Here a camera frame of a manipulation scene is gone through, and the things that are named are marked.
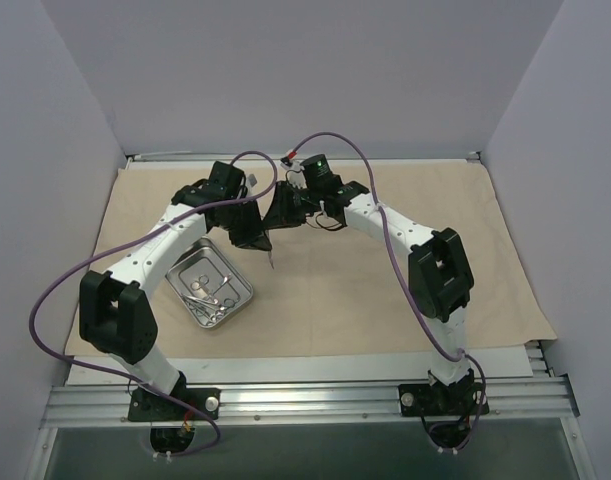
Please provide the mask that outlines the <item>steel instrument tray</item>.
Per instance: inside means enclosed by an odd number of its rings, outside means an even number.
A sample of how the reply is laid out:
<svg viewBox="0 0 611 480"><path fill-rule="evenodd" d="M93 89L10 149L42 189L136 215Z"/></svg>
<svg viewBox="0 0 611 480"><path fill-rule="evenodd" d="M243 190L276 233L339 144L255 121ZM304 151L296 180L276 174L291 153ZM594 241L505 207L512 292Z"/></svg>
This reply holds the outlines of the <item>steel instrument tray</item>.
<svg viewBox="0 0 611 480"><path fill-rule="evenodd" d="M216 325L203 327L185 305L181 295L203 297L207 292L213 293L225 275L231 275L232 279L228 285L218 290L215 296L219 300L233 299L237 305ZM166 280L198 326L203 329L221 326L245 308L254 295L251 283L208 238L201 238L191 246L167 272Z"/></svg>

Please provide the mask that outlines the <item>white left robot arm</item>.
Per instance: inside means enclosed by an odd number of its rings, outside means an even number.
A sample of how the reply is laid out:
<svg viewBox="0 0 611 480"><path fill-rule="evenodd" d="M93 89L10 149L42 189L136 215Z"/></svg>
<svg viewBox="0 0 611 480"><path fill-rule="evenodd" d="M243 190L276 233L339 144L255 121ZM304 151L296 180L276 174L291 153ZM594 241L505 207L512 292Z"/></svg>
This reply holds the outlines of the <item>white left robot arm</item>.
<svg viewBox="0 0 611 480"><path fill-rule="evenodd" d="M233 164L216 162L207 178L178 190L143 242L80 282L80 337L152 392L151 408L164 419L185 411L187 395L180 371L156 345L150 298L177 260L214 228L227 231L237 248L272 249L251 181Z"/></svg>

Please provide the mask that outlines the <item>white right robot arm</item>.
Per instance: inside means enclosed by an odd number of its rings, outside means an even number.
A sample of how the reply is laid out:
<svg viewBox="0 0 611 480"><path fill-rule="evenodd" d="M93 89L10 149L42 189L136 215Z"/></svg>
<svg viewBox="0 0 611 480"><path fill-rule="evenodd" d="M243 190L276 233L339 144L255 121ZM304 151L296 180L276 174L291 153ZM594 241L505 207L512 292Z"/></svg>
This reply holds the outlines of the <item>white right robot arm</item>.
<svg viewBox="0 0 611 480"><path fill-rule="evenodd" d="M352 181L328 191L297 188L280 181L264 218L268 230L295 228L324 213L343 228L383 243L394 273L421 329L434 349L429 400L440 412L465 400L460 383L471 367L466 357L465 319L473 273L458 233L418 224L379 203L364 185Z"/></svg>

